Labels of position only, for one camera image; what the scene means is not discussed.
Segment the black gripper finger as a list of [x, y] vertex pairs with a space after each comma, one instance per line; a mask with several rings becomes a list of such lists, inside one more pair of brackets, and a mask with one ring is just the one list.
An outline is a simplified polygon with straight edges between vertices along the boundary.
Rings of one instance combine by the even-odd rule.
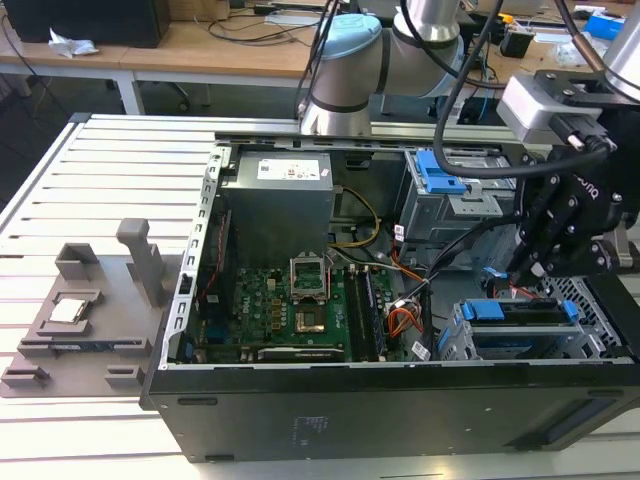
[[601, 240], [601, 215], [594, 207], [564, 204], [547, 207], [536, 218], [529, 241], [530, 283], [543, 277], [573, 277], [608, 271]]
[[516, 246], [507, 271], [512, 283], [537, 283], [545, 275], [543, 263], [551, 249], [548, 233], [552, 218], [547, 211], [561, 186], [559, 173], [519, 178], [516, 190], [518, 223]]

